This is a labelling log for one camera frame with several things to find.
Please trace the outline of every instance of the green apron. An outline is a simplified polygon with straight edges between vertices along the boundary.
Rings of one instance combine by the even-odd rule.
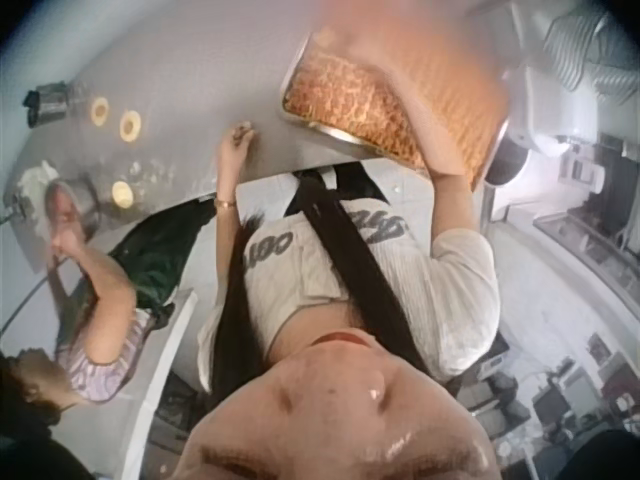
[[[160,322],[158,327],[163,320],[168,321],[167,309],[163,306],[180,284],[200,229],[215,214],[213,200],[194,200],[156,213],[131,230],[109,253],[135,288],[136,307],[149,310]],[[62,312],[58,346],[72,341],[80,324],[90,318],[95,302],[91,282],[84,277]]]

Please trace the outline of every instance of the woman's lips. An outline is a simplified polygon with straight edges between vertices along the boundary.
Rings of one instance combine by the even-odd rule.
[[[371,345],[369,345],[365,340],[360,338],[358,335],[355,335],[349,332],[333,332],[327,335],[323,335],[322,337],[318,338],[315,342],[313,342],[311,345],[313,346],[313,345],[318,345],[320,343],[326,343],[326,342],[349,342],[349,343],[355,343],[357,345],[363,345],[365,347],[371,347]]]

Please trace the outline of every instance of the bracelet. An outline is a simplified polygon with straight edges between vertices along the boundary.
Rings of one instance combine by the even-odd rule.
[[[238,206],[238,202],[225,202],[222,200],[218,200],[217,198],[213,201],[213,204],[216,208],[222,208],[223,210],[229,210],[231,208],[236,208]]]

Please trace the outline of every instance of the sleeve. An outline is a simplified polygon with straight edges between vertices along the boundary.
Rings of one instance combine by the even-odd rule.
[[[198,376],[200,383],[207,392],[211,392],[209,379],[211,378],[211,353],[216,339],[216,331],[220,323],[220,316],[227,296],[227,285],[218,287],[216,301],[207,322],[198,332]]]
[[[493,251],[485,237],[465,229],[439,235],[427,260],[435,318],[438,380],[460,375],[493,343],[500,294]]]

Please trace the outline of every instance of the food in tray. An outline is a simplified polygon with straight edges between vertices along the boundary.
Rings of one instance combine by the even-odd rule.
[[[492,72],[442,32],[429,32],[407,49],[398,36],[386,42],[400,68],[442,119],[460,148],[475,187],[508,112],[508,98]],[[409,122],[390,87],[378,75],[334,53],[328,29],[312,35],[285,92],[285,111],[345,131],[414,169],[424,162]],[[402,58],[393,49],[403,52]]]

